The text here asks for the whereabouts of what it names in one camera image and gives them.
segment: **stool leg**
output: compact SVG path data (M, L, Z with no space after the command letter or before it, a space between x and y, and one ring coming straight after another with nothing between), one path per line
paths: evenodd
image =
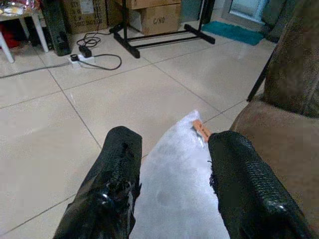
M0 31L0 46L1 46L1 48L3 49L3 51L4 51L4 53L5 53L5 56L7 57L8 61L9 61L10 63L13 63L13 62L14 62L14 59L13 59L11 53L10 53L10 50L9 50L9 48L8 48L8 46L7 46L6 42L5 42L5 40L4 40L4 37L3 37L1 31Z
M24 34L25 34L26 38L29 39L30 33L29 33L29 30L28 30L28 28L27 28L27 26L25 24L24 18L19 18L19 21L21 23L21 26L23 28L23 31L24 31Z
M45 52L49 52L49 48L48 48L48 45L46 44L46 41L45 41L45 37L44 37L44 34L43 34L43 30L42 30L42 27L41 27L41 24L40 24L40 20L39 20L38 14L33 14L32 15L32 20L34 22L36 32L38 33L38 36L40 38L43 50Z

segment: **power strip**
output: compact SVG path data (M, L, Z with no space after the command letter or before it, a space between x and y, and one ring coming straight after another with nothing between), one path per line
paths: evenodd
M79 57L79 60L80 60L80 61L83 61L83 62L92 64L92 65L95 64L95 58L94 58L94 56L85 58L82 54L79 54L78 57ZM68 60L72 63L72 67L73 67L74 69L80 69L80 68L82 68L81 62L72 61L70 57L68 58Z

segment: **brown sofa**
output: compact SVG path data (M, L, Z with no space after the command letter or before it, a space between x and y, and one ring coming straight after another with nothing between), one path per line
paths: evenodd
M319 1L303 0L267 70L265 92L231 130L248 137L319 233Z

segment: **black speaker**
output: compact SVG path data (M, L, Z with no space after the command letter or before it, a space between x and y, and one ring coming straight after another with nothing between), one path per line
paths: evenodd
M66 32L63 7L60 0L42 0L42 13L49 29L55 53L64 56L71 53L69 37Z

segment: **electrical cord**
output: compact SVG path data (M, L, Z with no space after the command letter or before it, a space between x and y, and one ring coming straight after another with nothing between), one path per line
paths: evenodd
M114 57L117 57L117 58L120 60L120 63L119 63L119 65L118 65L117 67L115 67L115 68L106 68L106 67L102 67L102 66L93 65L93 64L90 64L90 63L87 63L87 62L84 62L84 61L80 61L80 60L78 60L78 62L81 62L81 63L83 63L83 64L85 64L85 65L88 65L88 66L96 67L96 68L101 69L101 70L106 70L106 71L114 71L114 70L117 70L117 69L119 69L120 66L122 65L122 59L121 59L121 57L118 56L118 55L114 55L114 54L100 54L100 55L94 56L94 58L100 57L100 56L114 56Z
M109 32L109 33L100 33L99 30L100 30L100 24L101 24L101 19L100 19L100 15L99 15L99 12L98 12L98 8L99 8L99 3L97 1L95 1L95 8L96 8L96 14L97 14L97 18L98 18L98 26L97 26L97 30L96 32L88 32L84 35L84 37L80 40L78 40L76 42L76 44L79 46L79 50L80 52L82 53L82 55L85 57L85 58L88 58L88 57L91 57L92 56L92 51L90 50L90 48L93 48L95 46L97 46L102 40L100 37L97 37L97 35L104 35L104 36L107 36L107 35L111 35L113 32ZM115 68L106 68L106 67L102 67L102 66L97 66L97 65L93 65L93 64L89 64L87 62L84 62L84 61L80 61L78 59L78 57L76 57L74 59L74 61L78 61L80 63L83 63L85 65L88 65L88 66L92 66L92 67L95 67L95 68L98 68L98 69L101 69L101 70L106 70L106 71L114 71L114 70L117 70L120 68L120 66L122 65L122 59L120 56L118 55L114 55L114 54L100 54L100 55L97 55L97 56L93 56L93 57L101 57L101 56L112 56L112 57L117 57L119 60L120 60L120 63L117 67Z
M108 36L111 35L112 33L100 33L99 32L99 28L100 28L100 20L98 23L98 29L96 32L88 32L84 35L83 38L81 38L80 40L78 40L76 42L76 44L78 46L86 46L87 48L93 48L95 46L97 46L97 44L99 44L102 40L100 37L97 37L96 35L104 35L104 36Z
M70 64L71 64L71 62L66 62L66 63L59 64L59 65L55 65L55 66L44 66L44 67L35 68L35 69L32 69L32 70L27 70L27 71L21 71L21 72L13 73L13 74L6 75L6 76L0 76L0 79L6 78L6 77L11 77L11 76L22 75L22 74L29 73L29 72L33 72L33 71L39 71L39 70L44 70L44 69L50 69L50 68L57 68L57 67L67 66L67 65L70 65Z

